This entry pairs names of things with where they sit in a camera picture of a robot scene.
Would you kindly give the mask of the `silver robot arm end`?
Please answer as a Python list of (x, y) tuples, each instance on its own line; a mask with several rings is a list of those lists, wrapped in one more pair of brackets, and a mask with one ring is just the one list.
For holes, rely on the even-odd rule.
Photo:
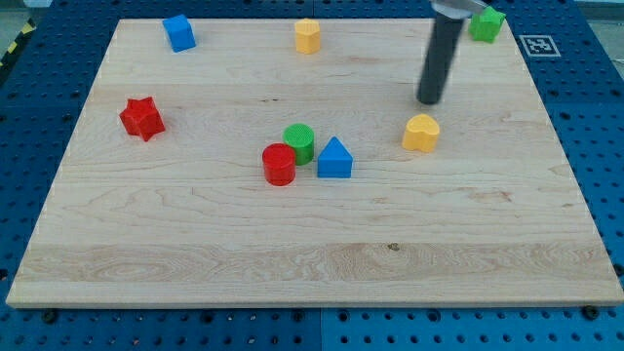
[(481, 0), (431, 0), (434, 11), (453, 20), (480, 15), (488, 4)]

